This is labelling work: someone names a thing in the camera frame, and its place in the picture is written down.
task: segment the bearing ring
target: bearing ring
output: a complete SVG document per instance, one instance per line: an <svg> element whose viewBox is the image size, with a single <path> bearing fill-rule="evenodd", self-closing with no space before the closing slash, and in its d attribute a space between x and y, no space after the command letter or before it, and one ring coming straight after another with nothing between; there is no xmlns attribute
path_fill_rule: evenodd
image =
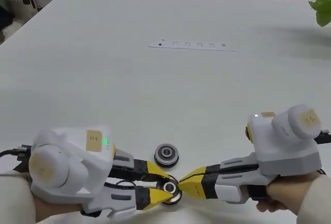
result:
<svg viewBox="0 0 331 224"><path fill-rule="evenodd" d="M171 144L159 145L155 150L154 159L161 167L174 167L179 160L178 150Z"/></svg>
<svg viewBox="0 0 331 224"><path fill-rule="evenodd" d="M172 175L169 175L170 180L166 182L158 182L156 184L157 189L164 190L173 194L173 197L165 202L162 202L162 205L172 206L176 205L182 198L182 191L178 188L178 180L174 178Z"/></svg>

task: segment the black cable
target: black cable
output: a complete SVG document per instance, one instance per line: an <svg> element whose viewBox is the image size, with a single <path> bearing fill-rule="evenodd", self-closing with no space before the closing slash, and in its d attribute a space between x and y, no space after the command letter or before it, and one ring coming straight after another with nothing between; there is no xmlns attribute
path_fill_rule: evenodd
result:
<svg viewBox="0 0 331 224"><path fill-rule="evenodd" d="M132 181L129 181L129 180L121 180L121 181L118 181L115 185L119 185L121 183L130 183L132 184L133 186L137 186L134 182Z"/></svg>
<svg viewBox="0 0 331 224"><path fill-rule="evenodd" d="M5 150L3 152L0 152L0 158L6 155L15 155L16 154L16 150L15 149L11 149L11 150Z"/></svg>
<svg viewBox="0 0 331 224"><path fill-rule="evenodd" d="M321 173L322 175L326 175L326 172L323 169L319 169L318 172Z"/></svg>

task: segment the white table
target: white table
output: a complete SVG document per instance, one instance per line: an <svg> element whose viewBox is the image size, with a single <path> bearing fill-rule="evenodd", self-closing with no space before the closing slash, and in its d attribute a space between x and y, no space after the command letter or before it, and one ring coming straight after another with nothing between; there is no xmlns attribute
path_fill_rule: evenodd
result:
<svg viewBox="0 0 331 224"><path fill-rule="evenodd" d="M165 39L223 40L236 52L149 48ZM0 46L1 149L43 127L109 124L118 148L153 160L174 144L182 177L253 151L244 129L255 111L314 107L331 127L331 30L306 1L54 0ZM321 146L331 173L331 146ZM1 160L7 170L16 162ZM79 214L47 223L109 223ZM295 223L254 203L184 197L130 223Z"/></svg>

